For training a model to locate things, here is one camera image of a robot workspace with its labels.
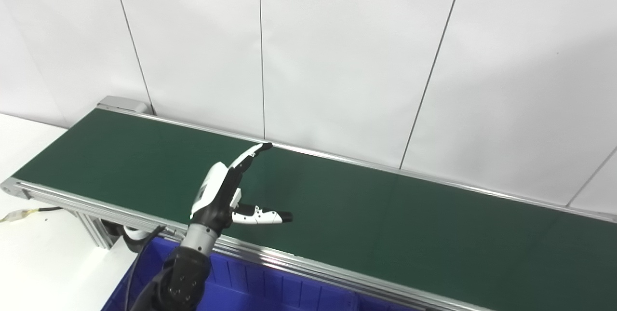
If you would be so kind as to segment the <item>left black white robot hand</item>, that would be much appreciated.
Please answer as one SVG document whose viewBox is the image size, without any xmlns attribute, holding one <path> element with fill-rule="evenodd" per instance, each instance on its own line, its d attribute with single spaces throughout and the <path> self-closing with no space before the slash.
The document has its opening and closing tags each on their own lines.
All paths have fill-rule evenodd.
<svg viewBox="0 0 617 311">
<path fill-rule="evenodd" d="M 191 208 L 191 224 L 198 224 L 221 235 L 233 224 L 277 225 L 292 222 L 291 212 L 275 211 L 258 205 L 241 203 L 241 179 L 270 142 L 258 143 L 241 153 L 229 166 L 215 163 L 208 171 Z"/>
</svg>

